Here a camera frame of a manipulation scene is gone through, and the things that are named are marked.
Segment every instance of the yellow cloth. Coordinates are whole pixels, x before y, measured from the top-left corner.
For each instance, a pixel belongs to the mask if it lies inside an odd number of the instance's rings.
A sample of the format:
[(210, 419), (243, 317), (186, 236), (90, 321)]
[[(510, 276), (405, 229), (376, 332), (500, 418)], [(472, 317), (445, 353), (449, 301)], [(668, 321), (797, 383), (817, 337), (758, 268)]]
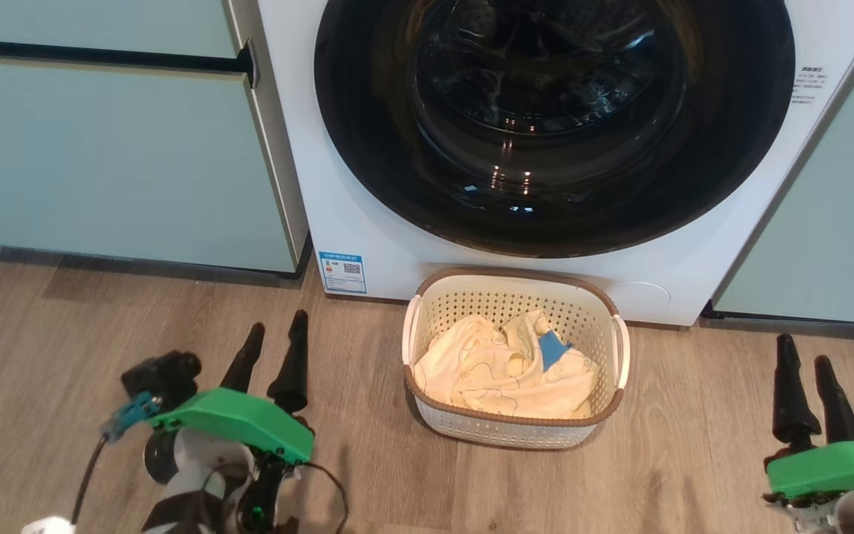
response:
[(567, 349), (543, 372), (539, 336), (549, 330), (542, 310), (513, 317), (502, 331), (469, 315), (431, 340), (414, 365), (414, 381), (431, 399), (460, 408), (516, 417), (589, 417), (587, 398), (598, 368), (582, 352)]

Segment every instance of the cable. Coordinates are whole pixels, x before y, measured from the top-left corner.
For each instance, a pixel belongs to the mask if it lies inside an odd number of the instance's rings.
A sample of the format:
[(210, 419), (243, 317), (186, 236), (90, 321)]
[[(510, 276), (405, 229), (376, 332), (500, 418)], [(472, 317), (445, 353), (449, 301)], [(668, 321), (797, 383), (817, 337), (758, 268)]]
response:
[(199, 509), (202, 510), (200, 521), (202, 521), (203, 524), (217, 523), (217, 521), (213, 521), (213, 518), (210, 517), (210, 510), (206, 507), (206, 486), (210, 483), (210, 479), (213, 477), (213, 475), (216, 474), (218, 471), (219, 467), (214, 467), (213, 469), (211, 469), (210, 474), (206, 475), (206, 478), (203, 479), (203, 486), (201, 486), (199, 490), (193, 493), (194, 496), (196, 496), (196, 502), (199, 505)]
[(319, 464), (313, 464), (311, 462), (305, 462), (302, 465), (305, 467), (314, 467), (315, 469), (322, 471), (322, 473), (325, 473), (326, 475), (328, 475), (329, 479), (331, 479), (331, 482), (335, 483), (335, 487), (339, 491), (341, 491), (341, 493), (342, 493), (342, 504), (343, 504), (343, 506), (345, 506), (345, 517), (342, 517), (342, 523), (338, 524), (338, 528), (335, 529), (335, 534), (342, 534), (342, 530), (345, 529), (345, 524), (348, 523), (348, 492), (345, 491), (345, 486), (343, 486), (343, 484), (337, 478), (335, 478), (335, 475), (331, 474), (331, 471), (329, 471), (328, 469), (325, 469), (325, 467), (319, 466)]
[(91, 473), (94, 472), (94, 466), (98, 463), (98, 456), (101, 456), (101, 451), (105, 448), (105, 444), (107, 443), (107, 435), (102, 434), (101, 440), (98, 441), (98, 446), (94, 447), (94, 452), (91, 453), (91, 461), (87, 463), (87, 469), (85, 469), (85, 477), (81, 480), (81, 486), (78, 487), (78, 498), (74, 501), (74, 511), (71, 513), (71, 526), (78, 524), (78, 516), (81, 515), (81, 505), (85, 501), (85, 492), (87, 491), (87, 485), (91, 482)]

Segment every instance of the mint green cabinet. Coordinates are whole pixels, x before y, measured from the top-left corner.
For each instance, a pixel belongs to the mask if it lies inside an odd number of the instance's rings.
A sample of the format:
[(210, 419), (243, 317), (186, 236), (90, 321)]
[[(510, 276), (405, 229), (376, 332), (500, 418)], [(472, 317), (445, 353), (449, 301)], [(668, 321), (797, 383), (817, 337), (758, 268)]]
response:
[(0, 62), (0, 245), (294, 271), (251, 98), (242, 75)]
[(0, 0), (0, 42), (236, 55), (220, 0)]
[(854, 88), (714, 308), (854, 322)]

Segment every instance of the floor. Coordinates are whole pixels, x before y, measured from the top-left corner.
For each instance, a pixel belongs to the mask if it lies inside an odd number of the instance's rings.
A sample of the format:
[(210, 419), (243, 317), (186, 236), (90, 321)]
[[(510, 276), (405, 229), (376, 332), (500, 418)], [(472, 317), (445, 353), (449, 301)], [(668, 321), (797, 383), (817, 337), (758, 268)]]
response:
[[(255, 321), (267, 343), (264, 392), (296, 310), (311, 321), (316, 462), (345, 482), (353, 534), (790, 532), (766, 510), (773, 334), (634, 328), (623, 403), (589, 442), (515, 452), (444, 439), (403, 388), (404, 308), (329, 300), (314, 268), (301, 283), (252, 287), (99, 273), (81, 260), (7, 252), (0, 260), (0, 533), (70, 513), (98, 425), (125, 401), (119, 373), (170, 349), (200, 355), (214, 386)], [(828, 354), (854, 405), (854, 341), (798, 337)], [(804, 365), (804, 382), (811, 384)], [(810, 402), (818, 415), (814, 393)], [(106, 447), (80, 531), (138, 532), (160, 488), (146, 476), (146, 428)], [(302, 533), (334, 531), (328, 480), (302, 480)]]

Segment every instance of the washing machine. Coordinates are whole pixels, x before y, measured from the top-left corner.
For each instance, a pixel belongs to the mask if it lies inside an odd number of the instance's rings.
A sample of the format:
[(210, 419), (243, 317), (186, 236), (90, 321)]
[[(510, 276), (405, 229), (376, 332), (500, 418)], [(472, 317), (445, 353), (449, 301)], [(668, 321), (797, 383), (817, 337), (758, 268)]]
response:
[(501, 266), (691, 325), (854, 62), (854, 0), (260, 9), (325, 290), (387, 300)]

